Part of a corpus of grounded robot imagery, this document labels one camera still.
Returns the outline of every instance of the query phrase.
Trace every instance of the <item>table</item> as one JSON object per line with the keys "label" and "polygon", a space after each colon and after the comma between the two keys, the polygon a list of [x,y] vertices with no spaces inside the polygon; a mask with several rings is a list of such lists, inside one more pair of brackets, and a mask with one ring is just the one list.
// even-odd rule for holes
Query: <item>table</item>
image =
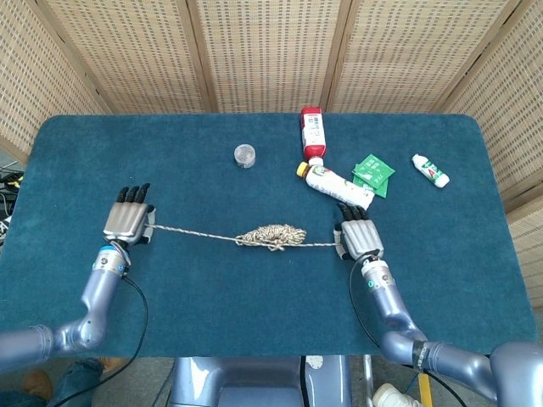
{"label": "table", "polygon": [[[448,114],[325,114],[325,164],[350,177],[373,153],[396,172],[369,215],[414,320],[431,340],[489,353],[535,340],[535,323],[484,141],[474,120]],[[253,168],[233,149],[250,143]],[[412,166],[432,159],[451,178],[439,190]],[[297,114],[57,116],[36,139],[0,257],[0,331],[80,318],[79,297],[124,185],[152,184],[157,223],[236,236],[267,224],[331,242],[335,202],[295,170]],[[350,305],[351,264],[333,248],[241,248],[156,231],[132,250],[131,278],[149,302],[141,356],[370,354]],[[378,334],[361,277],[355,301]],[[104,345],[132,354],[142,324],[121,285]]]}

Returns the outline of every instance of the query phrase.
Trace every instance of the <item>woven panel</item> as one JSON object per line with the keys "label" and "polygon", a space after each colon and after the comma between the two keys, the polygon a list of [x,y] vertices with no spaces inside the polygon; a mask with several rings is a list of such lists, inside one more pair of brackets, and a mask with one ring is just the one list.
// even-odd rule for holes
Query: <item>woven panel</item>
{"label": "woven panel", "polygon": [[506,3],[362,0],[331,110],[429,111]]}
{"label": "woven panel", "polygon": [[532,305],[543,305],[543,197],[509,225]]}
{"label": "woven panel", "polygon": [[318,104],[340,0],[199,0],[222,112],[297,112]]}
{"label": "woven panel", "polygon": [[96,96],[20,0],[0,4],[0,131],[22,161],[55,114],[105,113]]}
{"label": "woven panel", "polygon": [[471,77],[448,111],[481,125],[502,191],[543,168],[543,0]]}
{"label": "woven panel", "polygon": [[175,0],[48,5],[121,113],[203,111]]}

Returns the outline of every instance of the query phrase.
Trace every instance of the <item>red bottle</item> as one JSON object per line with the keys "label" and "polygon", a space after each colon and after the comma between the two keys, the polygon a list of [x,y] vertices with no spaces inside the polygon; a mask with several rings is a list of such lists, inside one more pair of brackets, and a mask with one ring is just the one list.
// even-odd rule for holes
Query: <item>red bottle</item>
{"label": "red bottle", "polygon": [[303,108],[300,125],[305,159],[310,166],[324,165],[322,157],[326,153],[326,140],[324,138],[321,108],[313,106]]}

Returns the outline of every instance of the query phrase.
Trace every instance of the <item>yellow bottle cap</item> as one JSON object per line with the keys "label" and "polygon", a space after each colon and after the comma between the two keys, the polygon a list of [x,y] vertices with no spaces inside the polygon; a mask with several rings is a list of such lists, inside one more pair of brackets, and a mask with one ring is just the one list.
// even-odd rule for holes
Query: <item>yellow bottle cap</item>
{"label": "yellow bottle cap", "polygon": [[305,169],[306,169],[308,166],[309,166],[309,165],[308,165],[306,162],[299,163],[298,169],[296,170],[296,175],[297,175],[297,176],[304,176]]}

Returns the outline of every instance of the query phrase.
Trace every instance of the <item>green packet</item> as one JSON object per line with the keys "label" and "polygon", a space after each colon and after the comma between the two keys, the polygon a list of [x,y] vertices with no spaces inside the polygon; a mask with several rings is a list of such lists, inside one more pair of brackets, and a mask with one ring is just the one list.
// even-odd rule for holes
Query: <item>green packet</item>
{"label": "green packet", "polygon": [[357,164],[353,174],[361,178],[367,185],[379,189],[381,185],[394,174],[395,171],[373,154],[368,155],[364,161]]}
{"label": "green packet", "polygon": [[387,178],[384,180],[384,182],[381,184],[381,187],[379,188],[372,188],[369,185],[367,185],[364,180],[359,178],[358,176],[353,177],[353,184],[357,185],[358,187],[362,187],[364,189],[368,189],[378,195],[381,198],[387,198],[387,190],[389,189],[389,179]]}

